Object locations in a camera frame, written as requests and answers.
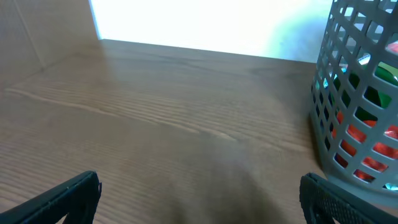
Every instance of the gray plastic basket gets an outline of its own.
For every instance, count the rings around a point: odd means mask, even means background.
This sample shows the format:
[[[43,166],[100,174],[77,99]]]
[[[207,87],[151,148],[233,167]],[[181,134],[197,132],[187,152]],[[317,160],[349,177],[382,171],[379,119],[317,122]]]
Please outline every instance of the gray plastic basket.
[[[398,40],[396,5],[395,0],[333,1],[310,116],[328,179],[368,202],[398,208],[398,158],[379,147],[398,153],[398,140],[385,134],[398,126],[398,87],[378,75],[379,66],[398,68],[398,54],[386,49]],[[367,55],[368,64],[361,65]],[[383,169],[369,166],[369,158]]]

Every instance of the brown tabletop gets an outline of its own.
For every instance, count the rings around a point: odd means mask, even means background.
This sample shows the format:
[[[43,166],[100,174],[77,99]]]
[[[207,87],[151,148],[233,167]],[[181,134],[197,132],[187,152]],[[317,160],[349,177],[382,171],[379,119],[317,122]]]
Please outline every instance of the brown tabletop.
[[[103,40],[0,92],[0,212],[96,170],[95,223],[305,223],[314,71]]]

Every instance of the green object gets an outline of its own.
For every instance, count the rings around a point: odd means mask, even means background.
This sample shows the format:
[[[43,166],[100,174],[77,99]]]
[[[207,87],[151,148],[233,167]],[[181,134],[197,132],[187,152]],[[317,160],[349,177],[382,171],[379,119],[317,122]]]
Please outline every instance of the green object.
[[[398,80],[396,78],[396,77],[398,77],[398,69],[396,69],[392,66],[389,66],[389,65],[381,62],[380,66],[376,69],[375,76],[377,76],[378,78],[380,78],[388,83],[398,86]],[[348,81],[356,89],[359,85],[360,79],[357,74],[351,73],[348,77]],[[337,90],[340,89],[341,83],[338,78],[336,78],[333,81],[333,84],[335,85]],[[386,95],[381,91],[377,91],[376,89],[374,89],[370,86],[366,90],[364,96],[367,100],[374,103],[375,105],[380,106],[381,108],[387,108],[389,103],[391,102],[391,97],[389,95]],[[341,99],[343,100],[343,103],[345,105],[349,105],[349,103],[351,101],[351,99],[349,98],[349,96],[347,94],[343,94]],[[334,104],[335,99],[334,99],[333,95],[331,96],[331,100],[332,100],[332,103]],[[356,110],[355,116],[358,119],[360,119],[361,121],[367,121],[367,120],[377,121],[377,117],[375,117],[371,113],[367,112],[366,110],[362,109],[361,107],[359,107]]]
[[[388,83],[398,86],[398,80],[396,80],[396,76],[398,75],[398,69],[386,63],[381,62],[379,64],[378,68],[376,69],[375,75]],[[387,108],[391,102],[391,97],[382,92],[379,92],[379,97],[381,108]]]

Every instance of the red object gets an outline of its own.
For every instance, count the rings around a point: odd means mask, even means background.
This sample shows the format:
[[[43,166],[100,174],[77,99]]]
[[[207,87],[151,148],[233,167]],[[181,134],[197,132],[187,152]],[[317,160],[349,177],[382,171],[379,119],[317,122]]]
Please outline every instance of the red object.
[[[343,119],[344,119],[343,114],[341,112],[338,112],[337,120],[340,124],[341,124],[341,122],[343,122]],[[365,124],[369,125],[370,127],[373,127],[376,125],[376,121],[363,121],[363,122]],[[355,128],[353,125],[348,126],[347,132],[349,135],[351,135],[353,138],[355,138],[357,141],[359,141],[361,143],[364,142],[366,139],[366,135],[364,133],[362,133],[359,129]],[[384,134],[391,138],[398,139],[398,127],[392,125]],[[336,129],[335,128],[333,128],[331,135],[333,136],[333,138],[336,137]],[[354,156],[356,154],[356,149],[353,146],[349,145],[344,140],[341,142],[341,147],[351,156]],[[398,150],[393,149],[389,146],[386,146],[383,143],[378,142],[373,147],[373,150],[382,155],[390,157],[392,159],[398,159]],[[344,168],[347,167],[347,165],[348,165],[347,161],[345,161],[339,154],[336,154],[335,159],[341,166],[343,166]],[[380,172],[383,172],[388,168],[387,165],[385,165],[381,162],[378,162],[378,161],[372,159],[371,157],[366,157],[363,161],[363,164],[372,169],[378,170]],[[360,179],[363,179],[363,180],[372,181],[374,179],[373,176],[371,176],[363,171],[360,171],[360,170],[356,170],[354,175],[356,175],[357,177],[359,177]]]
[[[387,50],[398,54],[398,42],[391,43],[387,46]]]

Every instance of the white backdrop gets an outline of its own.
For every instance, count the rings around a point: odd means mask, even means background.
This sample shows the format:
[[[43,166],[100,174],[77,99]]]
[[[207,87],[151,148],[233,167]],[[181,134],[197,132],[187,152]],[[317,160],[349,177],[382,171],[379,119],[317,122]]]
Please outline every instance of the white backdrop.
[[[91,0],[100,39],[316,62],[332,0]]]

